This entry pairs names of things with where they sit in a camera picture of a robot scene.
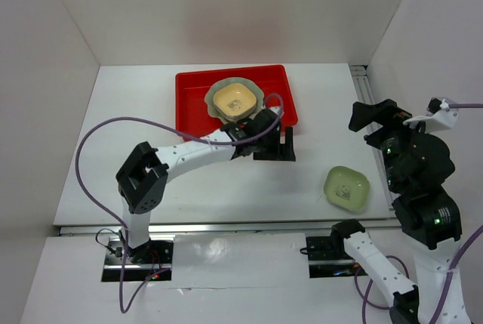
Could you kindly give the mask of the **green panda plate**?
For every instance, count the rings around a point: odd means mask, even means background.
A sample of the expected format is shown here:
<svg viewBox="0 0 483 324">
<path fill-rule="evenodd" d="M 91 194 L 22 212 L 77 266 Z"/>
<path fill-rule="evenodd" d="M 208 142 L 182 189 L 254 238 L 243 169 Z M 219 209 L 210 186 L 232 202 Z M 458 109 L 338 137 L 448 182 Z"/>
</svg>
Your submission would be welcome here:
<svg viewBox="0 0 483 324">
<path fill-rule="evenodd" d="M 339 165 L 328 172 L 323 192 L 329 203 L 347 211 L 361 211 L 368 202 L 370 183 L 361 172 Z"/>
</svg>

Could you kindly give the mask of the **yellow panda plate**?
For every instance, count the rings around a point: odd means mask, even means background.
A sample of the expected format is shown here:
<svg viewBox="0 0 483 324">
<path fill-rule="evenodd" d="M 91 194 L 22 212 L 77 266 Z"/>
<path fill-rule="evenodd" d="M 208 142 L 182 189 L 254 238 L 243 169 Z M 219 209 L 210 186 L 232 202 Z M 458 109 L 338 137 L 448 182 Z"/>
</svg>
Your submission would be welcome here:
<svg viewBox="0 0 483 324">
<path fill-rule="evenodd" d="M 214 94 L 213 105 L 221 118 L 235 122 L 252 114 L 257 107 L 257 96 L 245 85 L 232 83 Z"/>
</svg>

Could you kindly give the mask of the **large green scalloped bowl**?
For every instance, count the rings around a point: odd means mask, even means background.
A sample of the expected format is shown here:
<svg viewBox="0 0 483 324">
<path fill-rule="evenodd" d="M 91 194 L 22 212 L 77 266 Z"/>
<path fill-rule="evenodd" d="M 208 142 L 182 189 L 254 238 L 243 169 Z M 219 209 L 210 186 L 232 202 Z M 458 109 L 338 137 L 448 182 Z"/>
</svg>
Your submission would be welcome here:
<svg viewBox="0 0 483 324">
<path fill-rule="evenodd" d="M 208 90 L 207 94 L 205 95 L 205 103 L 207 105 L 208 109 L 208 115 L 212 118 L 219 119 L 223 124 L 231 123 L 228 121 L 225 121 L 223 118 L 220 117 L 219 113 L 215 110 L 214 105 L 213 105 L 213 96 L 214 94 L 220 90 L 221 88 L 232 84 L 232 83 L 241 83 L 245 85 L 247 88 L 249 88 L 252 92 L 255 93 L 257 96 L 257 107 L 256 109 L 250 114 L 249 116 L 245 118 L 250 118 L 253 117 L 256 113 L 262 110 L 263 108 L 263 99 L 264 99 L 264 93 L 263 91 L 250 79 L 245 79 L 242 77 L 231 77 L 227 79 L 222 79 L 218 82 L 215 82 L 210 89 Z"/>
</svg>

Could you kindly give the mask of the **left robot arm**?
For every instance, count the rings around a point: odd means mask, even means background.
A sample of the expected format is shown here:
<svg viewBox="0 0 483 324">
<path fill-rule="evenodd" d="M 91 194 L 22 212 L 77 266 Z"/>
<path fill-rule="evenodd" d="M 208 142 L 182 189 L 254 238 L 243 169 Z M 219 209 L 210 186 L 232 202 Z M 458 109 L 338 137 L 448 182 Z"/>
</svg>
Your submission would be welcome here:
<svg viewBox="0 0 483 324">
<path fill-rule="evenodd" d="M 197 168 L 246 156 L 294 162 L 293 139 L 293 128 L 283 128 L 278 113 L 265 108 L 252 119 L 225 124 L 204 137 L 178 145 L 136 145 L 115 176 L 123 200 L 122 254 L 135 264 L 149 256 L 153 250 L 149 237 L 151 211 L 162 202 L 165 188 L 173 179 Z"/>
</svg>

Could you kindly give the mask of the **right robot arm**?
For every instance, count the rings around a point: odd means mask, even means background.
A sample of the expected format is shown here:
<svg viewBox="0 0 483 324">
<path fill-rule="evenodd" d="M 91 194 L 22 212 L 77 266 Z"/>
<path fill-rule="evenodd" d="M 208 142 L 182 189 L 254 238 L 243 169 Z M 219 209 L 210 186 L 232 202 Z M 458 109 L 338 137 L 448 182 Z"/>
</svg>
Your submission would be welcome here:
<svg viewBox="0 0 483 324">
<path fill-rule="evenodd" d="M 423 116 L 413 116 L 393 100 L 356 102 L 351 131 L 370 124 L 365 137 L 383 156 L 392 207 L 414 257 L 416 279 L 400 272 L 355 219 L 333 225 L 329 248 L 350 256 L 382 292 L 393 323 L 468 323 L 459 262 L 476 240 L 462 240 L 460 210 L 443 184 L 455 170 L 447 144 L 437 133 L 453 128 L 462 105 L 434 97 Z"/>
</svg>

